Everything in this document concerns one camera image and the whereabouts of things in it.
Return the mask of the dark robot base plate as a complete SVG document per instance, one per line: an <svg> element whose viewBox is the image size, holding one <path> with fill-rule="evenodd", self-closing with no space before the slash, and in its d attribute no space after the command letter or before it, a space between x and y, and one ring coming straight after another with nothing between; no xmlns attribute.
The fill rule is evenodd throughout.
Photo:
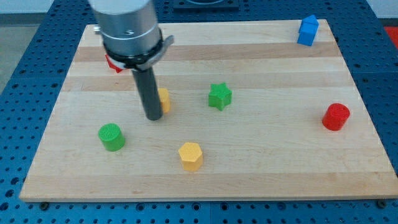
<svg viewBox="0 0 398 224"><path fill-rule="evenodd" d="M173 0L173 8L186 10L239 9L239 0Z"/></svg>

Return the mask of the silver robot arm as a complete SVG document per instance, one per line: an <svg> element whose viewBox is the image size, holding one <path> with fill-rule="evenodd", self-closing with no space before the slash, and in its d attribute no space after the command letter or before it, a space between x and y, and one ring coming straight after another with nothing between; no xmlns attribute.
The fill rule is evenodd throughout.
<svg viewBox="0 0 398 224"><path fill-rule="evenodd" d="M174 42L163 38L151 0L89 0L106 51L106 61L116 72L130 70L147 119L163 111L153 66Z"/></svg>

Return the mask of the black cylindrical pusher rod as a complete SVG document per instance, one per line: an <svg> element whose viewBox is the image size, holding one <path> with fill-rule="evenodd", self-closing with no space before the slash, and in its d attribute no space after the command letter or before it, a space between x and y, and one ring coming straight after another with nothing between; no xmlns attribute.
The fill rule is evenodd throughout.
<svg viewBox="0 0 398 224"><path fill-rule="evenodd" d="M159 120L163 115L163 111L153 69L133 70L132 74L141 97L146 118L151 121Z"/></svg>

